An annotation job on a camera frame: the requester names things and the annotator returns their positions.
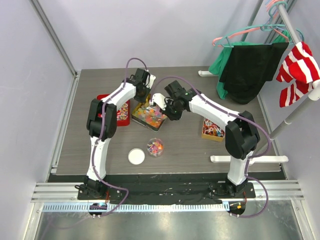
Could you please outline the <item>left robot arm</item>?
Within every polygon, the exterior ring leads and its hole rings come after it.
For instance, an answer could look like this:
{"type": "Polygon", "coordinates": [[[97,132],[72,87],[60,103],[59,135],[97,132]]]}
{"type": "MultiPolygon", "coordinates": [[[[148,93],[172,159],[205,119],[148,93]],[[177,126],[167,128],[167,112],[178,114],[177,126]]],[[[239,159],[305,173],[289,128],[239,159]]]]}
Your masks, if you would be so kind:
{"type": "Polygon", "coordinates": [[[90,197],[100,200],[108,190],[104,183],[106,160],[110,141],[117,130],[117,112],[131,99],[145,102],[155,80],[148,70],[138,68],[107,97],[91,101],[86,123],[91,143],[90,164],[83,181],[83,192],[90,197]]]}

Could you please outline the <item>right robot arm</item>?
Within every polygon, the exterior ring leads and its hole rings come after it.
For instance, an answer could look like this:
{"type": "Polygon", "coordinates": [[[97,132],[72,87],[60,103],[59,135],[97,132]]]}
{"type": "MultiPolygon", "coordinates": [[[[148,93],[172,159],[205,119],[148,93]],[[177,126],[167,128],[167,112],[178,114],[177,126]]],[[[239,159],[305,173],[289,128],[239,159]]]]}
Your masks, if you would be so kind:
{"type": "Polygon", "coordinates": [[[248,182],[249,159],[260,141],[251,113],[225,108],[195,88],[185,90],[176,80],[165,90],[169,97],[155,93],[150,103],[157,104],[171,121],[179,120],[183,111],[188,111],[206,118],[224,131],[225,149],[230,155],[225,190],[233,198],[241,195],[248,182]]]}

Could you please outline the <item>white round lid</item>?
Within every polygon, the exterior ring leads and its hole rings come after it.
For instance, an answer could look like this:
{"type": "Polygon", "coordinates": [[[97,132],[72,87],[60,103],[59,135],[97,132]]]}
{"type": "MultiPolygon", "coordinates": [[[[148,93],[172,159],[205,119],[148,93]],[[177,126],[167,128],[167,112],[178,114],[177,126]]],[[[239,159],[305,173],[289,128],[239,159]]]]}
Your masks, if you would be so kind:
{"type": "Polygon", "coordinates": [[[145,160],[145,153],[142,149],[140,148],[134,148],[128,153],[128,161],[132,165],[140,165],[144,162],[145,160]]]}

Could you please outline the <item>red candy tin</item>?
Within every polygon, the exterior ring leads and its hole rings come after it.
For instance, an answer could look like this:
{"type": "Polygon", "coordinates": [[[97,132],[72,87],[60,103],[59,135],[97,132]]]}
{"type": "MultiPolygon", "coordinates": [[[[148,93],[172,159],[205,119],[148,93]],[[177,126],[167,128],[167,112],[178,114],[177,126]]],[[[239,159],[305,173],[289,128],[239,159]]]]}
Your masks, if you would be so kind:
{"type": "Polygon", "coordinates": [[[130,124],[130,100],[126,101],[117,111],[117,127],[125,127],[130,124]]]}

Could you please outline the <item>clear round jar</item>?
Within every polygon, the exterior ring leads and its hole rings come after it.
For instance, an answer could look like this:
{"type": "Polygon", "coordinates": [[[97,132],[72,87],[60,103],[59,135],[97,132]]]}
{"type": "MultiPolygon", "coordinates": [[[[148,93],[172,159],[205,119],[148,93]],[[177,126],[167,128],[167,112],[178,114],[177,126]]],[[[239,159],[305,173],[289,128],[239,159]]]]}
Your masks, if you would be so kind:
{"type": "Polygon", "coordinates": [[[159,157],[164,152],[163,141],[159,138],[152,138],[147,143],[147,152],[153,157],[159,157]]]}

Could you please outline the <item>gold gummy tin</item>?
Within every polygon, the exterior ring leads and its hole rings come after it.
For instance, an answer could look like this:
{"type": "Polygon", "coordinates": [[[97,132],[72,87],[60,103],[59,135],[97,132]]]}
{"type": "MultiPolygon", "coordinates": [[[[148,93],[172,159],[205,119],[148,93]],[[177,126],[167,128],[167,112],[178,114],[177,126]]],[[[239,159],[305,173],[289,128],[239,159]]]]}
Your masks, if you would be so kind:
{"type": "Polygon", "coordinates": [[[160,112],[158,106],[150,105],[151,95],[149,94],[145,102],[140,102],[132,111],[131,118],[133,121],[140,125],[158,132],[163,123],[166,121],[167,116],[160,112]]]}

